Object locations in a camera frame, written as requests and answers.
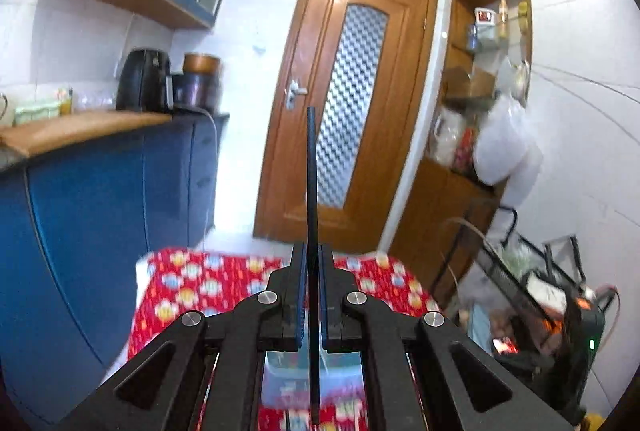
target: copper pot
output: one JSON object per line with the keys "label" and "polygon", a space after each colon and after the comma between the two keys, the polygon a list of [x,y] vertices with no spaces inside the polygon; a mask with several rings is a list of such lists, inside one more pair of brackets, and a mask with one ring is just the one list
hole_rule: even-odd
{"label": "copper pot", "polygon": [[182,71],[185,74],[214,75],[220,67],[220,59],[206,54],[185,54]]}

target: white wall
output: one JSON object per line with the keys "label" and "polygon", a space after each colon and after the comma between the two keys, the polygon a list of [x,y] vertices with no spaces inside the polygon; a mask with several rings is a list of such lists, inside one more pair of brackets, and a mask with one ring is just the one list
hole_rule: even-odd
{"label": "white wall", "polygon": [[0,93],[17,104],[52,98],[58,88],[115,91],[123,49],[169,50],[173,32],[95,0],[0,0]]}
{"label": "white wall", "polygon": [[576,233],[590,284],[621,291],[584,398],[608,414],[640,361],[640,105],[629,99],[640,99],[640,11],[633,0],[532,0],[532,17],[533,69],[554,83],[531,81],[527,112],[545,160],[518,226],[537,243]]}
{"label": "white wall", "polygon": [[[231,118],[222,139],[218,169],[215,223],[220,231],[249,234],[253,230],[273,93],[296,1],[223,0],[212,32],[177,30],[174,35],[170,53],[174,70],[180,70],[183,55],[189,51],[211,53],[223,61],[221,110],[228,111]],[[439,0],[427,99],[433,90],[442,7],[443,0]],[[425,124],[423,107],[418,125]],[[410,159],[414,163],[409,167],[417,165],[419,147],[419,140],[412,141]],[[406,194],[412,181],[413,176],[403,175],[401,188]],[[396,208],[396,217],[401,212],[402,206]]]}

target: patterned glass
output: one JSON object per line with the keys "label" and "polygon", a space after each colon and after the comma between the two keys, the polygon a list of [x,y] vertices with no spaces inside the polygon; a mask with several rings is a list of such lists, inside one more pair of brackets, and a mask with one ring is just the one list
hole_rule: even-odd
{"label": "patterned glass", "polygon": [[387,15],[347,5],[318,134],[318,204],[343,208],[376,81]]}

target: cutting board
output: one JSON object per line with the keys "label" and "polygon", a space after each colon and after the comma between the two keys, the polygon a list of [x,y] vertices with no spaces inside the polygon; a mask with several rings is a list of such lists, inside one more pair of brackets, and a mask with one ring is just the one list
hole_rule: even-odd
{"label": "cutting board", "polygon": [[171,115],[134,111],[87,111],[0,130],[0,141],[32,157],[113,133],[164,124]]}

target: black air fryer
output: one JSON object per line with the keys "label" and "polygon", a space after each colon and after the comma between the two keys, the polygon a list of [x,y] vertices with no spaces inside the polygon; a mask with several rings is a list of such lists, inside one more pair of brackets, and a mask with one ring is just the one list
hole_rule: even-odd
{"label": "black air fryer", "polygon": [[169,55],[160,50],[132,50],[122,68],[116,109],[167,112],[174,108]]}

